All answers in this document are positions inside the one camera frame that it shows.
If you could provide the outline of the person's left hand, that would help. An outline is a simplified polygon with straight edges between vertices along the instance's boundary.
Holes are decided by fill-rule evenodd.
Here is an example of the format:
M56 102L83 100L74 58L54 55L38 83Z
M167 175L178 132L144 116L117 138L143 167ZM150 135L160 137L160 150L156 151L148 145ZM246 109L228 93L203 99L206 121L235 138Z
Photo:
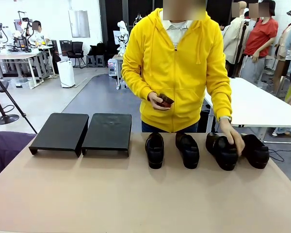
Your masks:
M235 145L237 149L237 154L242 155L242 151L245 147L245 143L241 135L232 127L228 118L221 118L219 126L223 134L227 137L229 144Z

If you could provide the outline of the person's right hand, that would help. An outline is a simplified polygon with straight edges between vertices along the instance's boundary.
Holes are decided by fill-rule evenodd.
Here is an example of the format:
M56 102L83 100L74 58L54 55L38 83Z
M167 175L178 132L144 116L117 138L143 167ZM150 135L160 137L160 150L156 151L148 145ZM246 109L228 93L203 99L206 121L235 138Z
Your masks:
M147 99L155 110L167 111L170 109L170 107L162 106L163 99L159 98L155 92L150 92L147 96Z

